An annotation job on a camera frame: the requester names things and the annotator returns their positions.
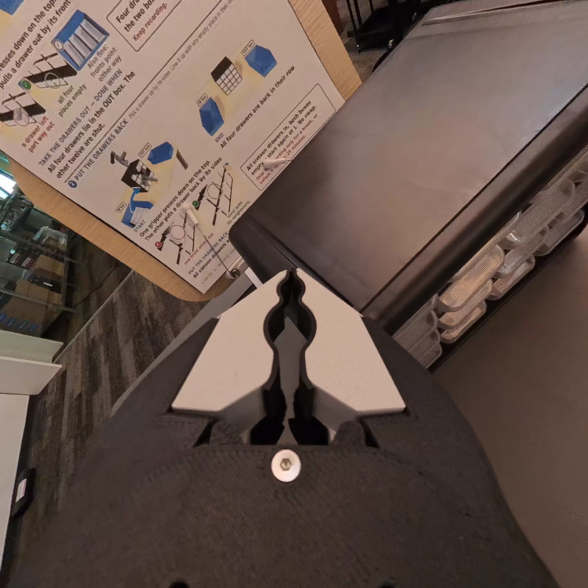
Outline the black metal rack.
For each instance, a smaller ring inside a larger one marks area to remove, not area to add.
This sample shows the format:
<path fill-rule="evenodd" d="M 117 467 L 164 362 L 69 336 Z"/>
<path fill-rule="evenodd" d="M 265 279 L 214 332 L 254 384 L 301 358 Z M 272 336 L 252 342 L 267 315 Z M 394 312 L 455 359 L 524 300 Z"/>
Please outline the black metal rack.
<path fill-rule="evenodd" d="M 348 37 L 358 53 L 397 46 L 429 10 L 444 1 L 345 1 Z"/>

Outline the white board base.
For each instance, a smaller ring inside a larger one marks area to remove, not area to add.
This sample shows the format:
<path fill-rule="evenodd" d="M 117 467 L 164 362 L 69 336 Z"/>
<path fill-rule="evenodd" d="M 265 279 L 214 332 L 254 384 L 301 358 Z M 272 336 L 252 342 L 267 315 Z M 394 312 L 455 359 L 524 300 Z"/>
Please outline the white board base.
<path fill-rule="evenodd" d="M 221 259 L 221 264 L 224 268 L 224 290 L 237 283 L 243 276 L 254 288 L 261 287 L 261 281 L 241 255 L 237 254 L 232 258 Z"/>

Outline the black drawer cabinet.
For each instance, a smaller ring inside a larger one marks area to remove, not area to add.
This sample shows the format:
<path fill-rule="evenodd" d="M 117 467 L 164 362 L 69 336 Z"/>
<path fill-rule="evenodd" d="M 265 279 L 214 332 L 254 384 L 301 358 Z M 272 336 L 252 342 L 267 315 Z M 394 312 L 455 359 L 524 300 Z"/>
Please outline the black drawer cabinet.
<path fill-rule="evenodd" d="M 393 335 L 587 146 L 587 1 L 428 12 L 229 231 Z"/>

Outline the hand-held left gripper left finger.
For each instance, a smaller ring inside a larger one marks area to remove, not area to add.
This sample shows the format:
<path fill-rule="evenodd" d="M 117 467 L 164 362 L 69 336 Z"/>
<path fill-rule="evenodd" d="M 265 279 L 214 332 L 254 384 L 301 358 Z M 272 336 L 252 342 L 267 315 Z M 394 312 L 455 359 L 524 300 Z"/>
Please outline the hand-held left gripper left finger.
<path fill-rule="evenodd" d="M 292 273 L 279 272 L 222 313 L 172 402 L 249 432 L 253 445 L 276 445 L 287 410 L 275 341 L 285 328 Z"/>

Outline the shelves with boxes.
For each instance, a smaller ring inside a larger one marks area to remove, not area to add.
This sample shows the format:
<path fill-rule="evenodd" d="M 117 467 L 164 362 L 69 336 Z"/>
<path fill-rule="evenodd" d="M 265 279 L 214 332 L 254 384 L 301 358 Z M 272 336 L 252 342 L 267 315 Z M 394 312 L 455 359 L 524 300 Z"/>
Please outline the shelves with boxes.
<path fill-rule="evenodd" d="M 67 303 L 74 232 L 15 185 L 1 199 L 1 330 L 43 337 Z"/>

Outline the wooden display board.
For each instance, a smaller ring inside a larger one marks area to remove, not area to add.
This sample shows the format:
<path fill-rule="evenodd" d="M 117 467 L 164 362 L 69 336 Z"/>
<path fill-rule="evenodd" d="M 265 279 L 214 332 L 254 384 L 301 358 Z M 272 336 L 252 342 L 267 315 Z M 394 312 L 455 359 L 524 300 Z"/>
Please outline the wooden display board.
<path fill-rule="evenodd" d="M 362 81 L 323 2 L 290 1 L 290 6 L 335 87 L 342 98 L 348 100 Z M 162 262 L 25 167 L 11 158 L 9 162 L 18 186 L 33 204 L 175 298 L 206 302 L 223 294 L 234 283 L 230 277 L 222 276 L 206 293 L 199 292 Z"/>

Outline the white furniture panel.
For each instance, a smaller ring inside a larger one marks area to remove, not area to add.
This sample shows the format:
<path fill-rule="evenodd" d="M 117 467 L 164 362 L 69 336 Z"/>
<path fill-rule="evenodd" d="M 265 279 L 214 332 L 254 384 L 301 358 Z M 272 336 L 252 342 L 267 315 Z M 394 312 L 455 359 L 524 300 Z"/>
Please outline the white furniture panel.
<path fill-rule="evenodd" d="M 54 357 L 62 342 L 1 331 L 1 545 L 11 513 L 29 398 L 61 369 Z"/>

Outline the stack of clear drawers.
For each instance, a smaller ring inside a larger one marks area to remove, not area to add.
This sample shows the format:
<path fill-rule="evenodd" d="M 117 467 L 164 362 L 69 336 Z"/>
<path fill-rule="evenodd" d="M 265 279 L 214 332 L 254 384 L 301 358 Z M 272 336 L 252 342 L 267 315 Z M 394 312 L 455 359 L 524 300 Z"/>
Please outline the stack of clear drawers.
<path fill-rule="evenodd" d="M 429 369 L 587 226 L 587 146 L 394 334 Z"/>

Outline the printed instruction poster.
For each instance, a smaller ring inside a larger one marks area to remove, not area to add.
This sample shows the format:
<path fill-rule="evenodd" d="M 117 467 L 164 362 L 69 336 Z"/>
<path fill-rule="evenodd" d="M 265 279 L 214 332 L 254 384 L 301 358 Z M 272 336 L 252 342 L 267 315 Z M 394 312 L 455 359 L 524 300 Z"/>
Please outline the printed instruction poster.
<path fill-rule="evenodd" d="M 1 1 L 1 151 L 201 293 L 344 104 L 290 1 Z"/>

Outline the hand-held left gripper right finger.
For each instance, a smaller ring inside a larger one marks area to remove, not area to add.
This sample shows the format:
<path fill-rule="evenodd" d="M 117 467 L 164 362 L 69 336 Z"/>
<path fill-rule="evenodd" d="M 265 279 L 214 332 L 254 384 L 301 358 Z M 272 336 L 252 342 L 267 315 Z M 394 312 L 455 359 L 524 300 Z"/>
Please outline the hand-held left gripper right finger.
<path fill-rule="evenodd" d="M 305 336 L 290 431 L 298 445 L 328 445 L 346 422 L 401 414 L 406 403 L 362 315 L 301 269 L 290 302 Z"/>

